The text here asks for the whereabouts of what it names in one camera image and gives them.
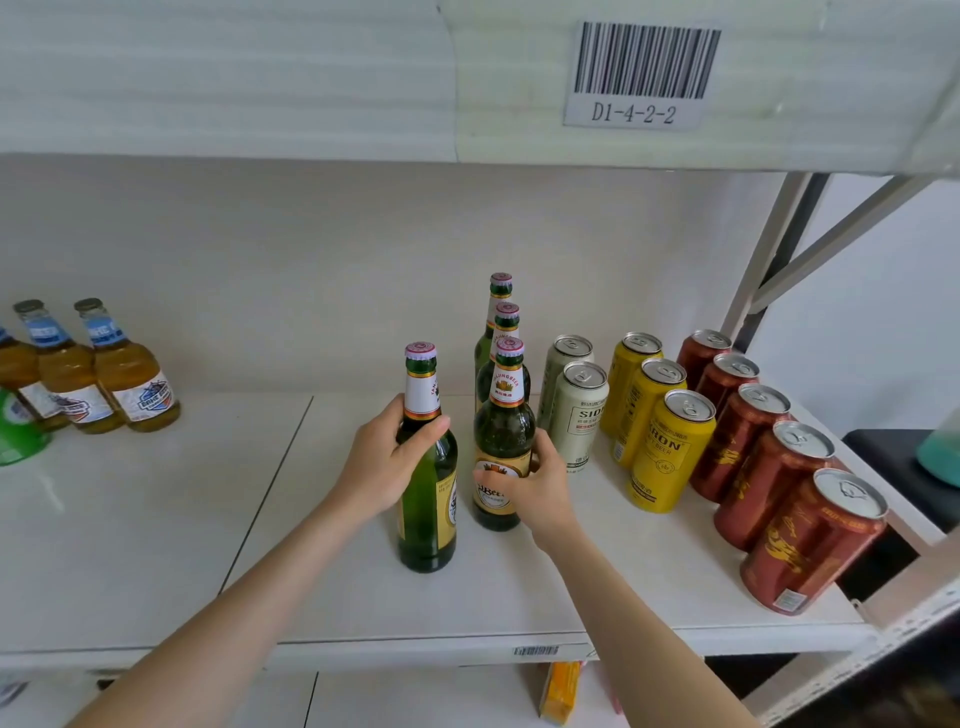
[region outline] can lid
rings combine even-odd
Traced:
[[[717,408],[713,402],[698,392],[689,389],[674,389],[663,395],[666,408],[681,420],[691,423],[705,423],[713,419]]]
[[[407,344],[404,352],[408,359],[416,361],[426,361],[437,356],[437,347],[429,341],[415,341],[413,344]]]
[[[520,356],[523,353],[523,342],[515,336],[501,336],[496,340],[496,352],[501,356]]]
[[[740,376],[744,379],[760,376],[760,368],[742,353],[718,353],[713,357],[713,364],[721,372],[731,376]]]
[[[774,425],[774,437],[787,449],[807,457],[833,457],[836,448],[816,427],[786,420]]]
[[[787,396],[766,384],[756,382],[741,384],[736,392],[744,401],[761,412],[784,415],[790,411],[791,405]]]
[[[599,389],[607,382],[607,373],[592,361],[571,361],[564,366],[564,379],[580,389]]]
[[[813,474],[813,484],[821,496],[847,513],[875,520],[887,515],[886,499],[862,477],[835,468],[822,468]]]
[[[565,333],[558,336],[553,342],[553,348],[564,356],[590,356],[593,351],[593,345],[583,336],[577,336],[573,333]]]
[[[496,305],[496,315],[501,319],[518,319],[520,318],[520,307],[516,303],[502,301]]]
[[[729,336],[714,331],[712,328],[698,328],[690,336],[698,344],[703,344],[711,349],[729,349],[733,346],[733,341],[730,340]]]
[[[686,379],[686,369],[670,359],[646,359],[640,363],[640,370],[660,384],[679,384]]]
[[[660,339],[652,333],[643,333],[643,331],[630,331],[621,341],[623,346],[636,353],[657,353],[663,349],[663,342]]]

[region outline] barcode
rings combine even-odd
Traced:
[[[720,31],[585,22],[574,93],[702,99]]]
[[[558,644],[552,644],[548,647],[514,647],[516,657],[540,657],[541,655],[556,655],[560,652]]]

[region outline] person's left hand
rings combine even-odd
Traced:
[[[450,428],[450,418],[441,415],[397,446],[402,422],[403,395],[397,395],[357,429],[347,463],[326,501],[347,507],[360,521],[396,505],[423,454]]]

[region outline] beer can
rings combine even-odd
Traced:
[[[791,420],[776,423],[756,441],[713,525],[729,544],[749,551],[798,483],[829,467],[833,454],[833,443],[820,430]]]
[[[34,421],[13,392],[0,389],[0,465],[10,465],[47,447],[50,433]]]
[[[767,609],[798,615],[880,535],[886,515],[886,500],[863,478],[810,473],[743,560],[743,584]]]
[[[741,384],[760,379],[760,368],[742,353],[719,353],[704,368],[697,391],[723,412],[727,397]]]
[[[677,362],[655,358],[640,364],[627,391],[620,427],[611,449],[617,465],[626,470],[631,468],[636,451],[646,437],[654,405],[670,390],[685,387],[686,372]]]
[[[789,413],[790,400],[773,387],[741,384],[717,417],[707,451],[690,476],[693,490],[721,502],[757,438]]]
[[[610,396],[607,408],[600,418],[600,429],[611,437],[616,437],[620,418],[623,417],[624,401],[630,390],[630,383],[641,363],[651,358],[663,356],[663,343],[653,334],[642,331],[630,331],[613,348],[613,361],[607,374]]]
[[[537,427],[550,430],[553,393],[557,377],[571,361],[593,361],[593,345],[583,336],[565,333],[553,341],[543,365],[543,384],[540,386],[540,407],[537,408]]]
[[[654,405],[643,447],[627,485],[645,511],[673,510],[716,427],[713,403],[688,389],[667,392]]]
[[[578,473],[589,461],[609,393],[607,373],[591,361],[571,361],[557,377],[547,434],[568,473]]]
[[[696,390],[704,368],[718,353],[730,353],[733,342],[712,328],[698,328],[684,339],[677,363],[686,369],[686,386]]]

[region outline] green glass bottle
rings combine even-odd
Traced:
[[[475,471],[498,471],[513,477],[530,473],[530,450],[537,425],[526,401],[523,342],[504,336],[496,343],[496,366],[490,398],[473,417]],[[491,531],[509,531],[520,523],[514,505],[502,493],[476,483],[476,518]]]
[[[490,303],[487,305],[487,329],[473,347],[473,378],[476,379],[480,367],[490,358],[493,341],[493,314],[496,305],[509,301],[514,293],[514,277],[509,273],[494,273],[490,276]]]
[[[493,382],[493,367],[496,364],[494,353],[496,352],[496,342],[504,336],[513,336],[519,338],[520,329],[520,307],[516,303],[504,301],[496,305],[496,313],[493,315],[493,343],[494,349],[491,350],[487,363],[480,367],[476,377],[476,391],[474,392],[473,411],[479,412],[480,407],[490,398],[490,385]],[[523,391],[530,393],[530,373],[526,365],[523,366]]]
[[[398,445],[441,414],[436,347],[416,341],[406,360]],[[450,430],[420,459],[397,509],[400,561],[420,573],[446,566],[457,546],[457,441]]]

